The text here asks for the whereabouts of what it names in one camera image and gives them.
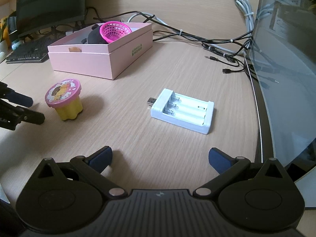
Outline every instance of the potted plant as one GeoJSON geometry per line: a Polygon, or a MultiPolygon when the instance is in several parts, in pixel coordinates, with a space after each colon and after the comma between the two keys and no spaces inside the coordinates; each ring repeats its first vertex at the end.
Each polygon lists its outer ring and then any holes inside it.
{"type": "Polygon", "coordinates": [[[7,52],[9,50],[7,42],[4,40],[4,37],[3,37],[4,30],[6,27],[7,27],[7,19],[5,19],[2,26],[0,26],[0,63],[4,61],[4,59],[7,56],[7,52]]]}

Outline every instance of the black keyboard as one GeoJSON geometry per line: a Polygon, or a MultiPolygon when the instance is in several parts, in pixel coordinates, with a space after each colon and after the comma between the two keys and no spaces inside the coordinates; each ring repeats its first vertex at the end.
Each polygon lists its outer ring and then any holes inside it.
{"type": "Polygon", "coordinates": [[[44,62],[48,59],[47,46],[56,41],[48,36],[21,44],[7,57],[6,63],[44,62]]]}

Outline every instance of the play dough container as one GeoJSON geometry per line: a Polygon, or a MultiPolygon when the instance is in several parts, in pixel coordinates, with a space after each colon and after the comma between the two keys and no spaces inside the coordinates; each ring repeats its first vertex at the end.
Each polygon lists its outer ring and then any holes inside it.
{"type": "Polygon", "coordinates": [[[79,98],[81,85],[77,79],[66,79],[52,86],[45,95],[49,107],[54,108],[62,120],[75,119],[83,107],[79,98]]]}

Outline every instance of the pink basket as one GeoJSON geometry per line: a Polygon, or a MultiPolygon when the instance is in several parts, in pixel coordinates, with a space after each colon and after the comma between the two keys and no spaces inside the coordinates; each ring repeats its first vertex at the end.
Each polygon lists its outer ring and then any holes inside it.
{"type": "Polygon", "coordinates": [[[114,42],[130,33],[132,33],[132,30],[129,26],[119,21],[109,21],[100,27],[100,35],[108,43],[114,42]]]}

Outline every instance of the pink cardboard box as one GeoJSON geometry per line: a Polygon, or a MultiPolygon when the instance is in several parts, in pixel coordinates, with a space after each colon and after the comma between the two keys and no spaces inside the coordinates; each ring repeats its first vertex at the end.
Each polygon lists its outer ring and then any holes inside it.
{"type": "Polygon", "coordinates": [[[150,23],[125,23],[132,33],[109,44],[82,44],[92,31],[81,29],[48,46],[54,70],[115,79],[153,46],[150,23]]]}

